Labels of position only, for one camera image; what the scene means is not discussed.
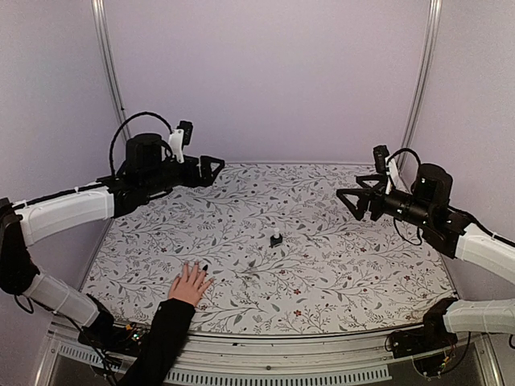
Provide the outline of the person's bare hand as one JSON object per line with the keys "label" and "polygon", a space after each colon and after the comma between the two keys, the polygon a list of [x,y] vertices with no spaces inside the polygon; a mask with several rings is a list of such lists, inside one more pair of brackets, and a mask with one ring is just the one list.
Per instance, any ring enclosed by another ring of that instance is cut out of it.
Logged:
{"label": "person's bare hand", "polygon": [[214,282],[207,279],[207,268],[196,261],[193,265],[185,263],[182,273],[171,284],[167,299],[175,299],[197,307],[208,287]]}

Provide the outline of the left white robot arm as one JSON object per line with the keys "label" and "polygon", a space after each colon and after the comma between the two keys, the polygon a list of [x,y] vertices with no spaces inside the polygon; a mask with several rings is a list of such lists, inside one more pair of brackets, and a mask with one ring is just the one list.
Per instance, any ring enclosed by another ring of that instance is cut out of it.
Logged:
{"label": "left white robot arm", "polygon": [[83,187],[40,199],[1,201],[1,290],[44,306],[87,328],[103,349],[119,343],[113,315],[94,297],[78,292],[38,268],[29,247],[56,233],[97,220],[116,219],[134,212],[175,187],[210,187],[223,170],[222,159],[183,153],[189,143],[184,129],[168,140],[143,133],[126,143],[120,170]]}

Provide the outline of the black sleeved forearm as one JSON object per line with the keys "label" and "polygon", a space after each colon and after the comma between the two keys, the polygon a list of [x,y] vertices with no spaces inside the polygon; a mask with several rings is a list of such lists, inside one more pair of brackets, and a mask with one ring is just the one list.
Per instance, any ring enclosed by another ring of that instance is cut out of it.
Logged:
{"label": "black sleeved forearm", "polygon": [[118,385],[162,385],[185,344],[195,307],[178,299],[161,302],[141,351]]}

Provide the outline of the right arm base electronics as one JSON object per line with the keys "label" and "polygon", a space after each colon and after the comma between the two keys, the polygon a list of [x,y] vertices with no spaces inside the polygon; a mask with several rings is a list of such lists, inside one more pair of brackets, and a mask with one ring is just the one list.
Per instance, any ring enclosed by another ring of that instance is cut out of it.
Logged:
{"label": "right arm base electronics", "polygon": [[464,361],[472,340],[472,333],[469,332],[464,350],[457,359],[455,352],[458,348],[458,336],[449,332],[443,321],[447,309],[456,302],[457,298],[444,298],[423,315],[421,327],[391,332],[385,339],[385,350],[391,352],[395,359],[440,350],[439,354],[412,361],[415,371],[427,380],[440,378],[455,370]]}

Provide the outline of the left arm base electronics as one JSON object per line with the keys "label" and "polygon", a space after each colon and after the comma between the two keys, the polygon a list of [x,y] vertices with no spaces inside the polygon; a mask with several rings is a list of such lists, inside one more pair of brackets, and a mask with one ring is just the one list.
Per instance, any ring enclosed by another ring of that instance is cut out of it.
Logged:
{"label": "left arm base electronics", "polygon": [[134,323],[119,326],[114,322],[113,315],[103,306],[98,306],[99,315],[90,326],[77,326],[79,342],[89,345],[101,360],[104,377],[110,385],[117,385],[114,366],[122,362],[110,353],[137,357],[145,330],[141,331]]}

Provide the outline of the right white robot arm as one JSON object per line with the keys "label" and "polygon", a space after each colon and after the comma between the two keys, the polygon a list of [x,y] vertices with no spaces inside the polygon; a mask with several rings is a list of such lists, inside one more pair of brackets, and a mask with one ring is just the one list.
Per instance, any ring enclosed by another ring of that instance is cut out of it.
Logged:
{"label": "right white robot arm", "polygon": [[[394,188],[386,173],[358,176],[356,182],[356,188],[336,192],[356,219],[369,213],[372,221],[388,215],[407,222],[420,229],[422,238],[445,257],[514,281],[513,242],[487,230],[473,215],[450,206],[453,179],[441,166],[419,165],[409,193]],[[434,350],[447,333],[513,334],[514,301],[445,298],[424,314],[423,324],[416,343],[424,351]]]}

